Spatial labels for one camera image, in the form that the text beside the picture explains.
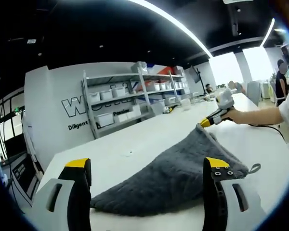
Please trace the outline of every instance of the floor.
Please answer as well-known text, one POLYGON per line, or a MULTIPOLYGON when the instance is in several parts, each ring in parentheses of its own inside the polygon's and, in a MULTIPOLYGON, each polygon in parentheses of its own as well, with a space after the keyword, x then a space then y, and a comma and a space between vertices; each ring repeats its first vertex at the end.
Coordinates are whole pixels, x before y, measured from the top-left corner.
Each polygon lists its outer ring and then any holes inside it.
MULTIPOLYGON (((275 106, 274 103, 272 103, 269 99, 260 101, 258 105, 258 107, 261 109, 274 107, 274 106, 275 106)), ((283 134, 286 143, 288 143, 289 142, 289 127, 287 126, 287 124, 286 123, 280 124, 279 130, 283 134)))

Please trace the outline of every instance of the black ceiling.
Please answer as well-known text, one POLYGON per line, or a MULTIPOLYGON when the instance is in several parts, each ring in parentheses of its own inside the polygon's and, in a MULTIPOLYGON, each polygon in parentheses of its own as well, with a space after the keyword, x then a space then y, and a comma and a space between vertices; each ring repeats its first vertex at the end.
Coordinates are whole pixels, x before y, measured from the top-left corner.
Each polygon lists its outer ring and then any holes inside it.
MULTIPOLYGON (((148 2, 179 20, 208 49, 264 37, 273 17, 266 0, 231 5, 222 0, 148 2), (241 35, 233 32, 234 23, 241 35)), ((281 42, 275 33, 270 39, 267 46, 281 42)), ((261 41, 240 46, 258 46, 261 41)), ((232 45, 212 54, 238 49, 232 45)), ((25 72, 44 65, 52 69, 80 63, 146 61, 187 66, 207 61, 207 55, 193 58, 201 52, 168 20, 127 0, 0 1, 0 98, 24 85, 25 72), (37 42, 27 44, 28 39, 37 42), (6 86, 7 81, 13 84, 6 86)))

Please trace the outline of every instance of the gray towel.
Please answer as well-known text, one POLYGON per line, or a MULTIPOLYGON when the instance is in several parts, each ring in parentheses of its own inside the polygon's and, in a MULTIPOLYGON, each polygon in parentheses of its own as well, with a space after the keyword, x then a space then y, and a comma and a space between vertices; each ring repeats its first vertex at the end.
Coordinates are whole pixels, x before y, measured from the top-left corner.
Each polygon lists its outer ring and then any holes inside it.
POLYGON ((138 173, 94 197, 91 207, 108 213, 145 216, 198 199, 202 196, 205 157, 229 163, 236 178, 248 174, 245 165, 197 125, 185 139, 162 152, 138 173))

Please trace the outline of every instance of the hand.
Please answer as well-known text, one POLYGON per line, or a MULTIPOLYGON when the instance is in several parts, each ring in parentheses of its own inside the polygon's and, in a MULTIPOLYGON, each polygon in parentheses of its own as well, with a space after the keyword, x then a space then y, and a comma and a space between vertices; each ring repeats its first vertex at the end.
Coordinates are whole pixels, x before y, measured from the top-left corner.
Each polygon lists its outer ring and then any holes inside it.
POLYGON ((236 109, 232 109, 230 110, 227 114, 222 116, 222 119, 227 119, 230 118, 233 120, 233 122, 235 122, 236 124, 242 124, 242 117, 243 114, 241 111, 238 111, 236 109))

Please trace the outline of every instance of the white table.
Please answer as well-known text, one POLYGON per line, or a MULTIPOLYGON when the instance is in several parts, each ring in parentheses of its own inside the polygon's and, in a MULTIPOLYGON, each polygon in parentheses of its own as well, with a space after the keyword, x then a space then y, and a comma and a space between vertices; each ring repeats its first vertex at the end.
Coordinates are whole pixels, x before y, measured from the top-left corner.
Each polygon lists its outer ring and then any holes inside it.
MULTIPOLYGON (((238 110, 257 110, 243 94, 233 95, 238 110)), ((51 178, 57 178, 65 164, 88 157, 92 165, 92 197, 122 182, 149 164, 157 155, 181 141, 196 123, 217 109, 216 102, 202 102, 189 111, 175 109, 108 136, 75 147, 54 156, 39 189, 51 178)), ((222 122, 207 131, 216 135, 221 145, 236 155, 249 168, 260 163, 262 168, 248 175, 251 187, 269 213, 281 199, 289 183, 289 150, 277 131, 222 122)), ((95 231, 195 231, 202 230, 203 204, 177 213, 152 217, 121 217, 91 210, 90 221, 95 231)))

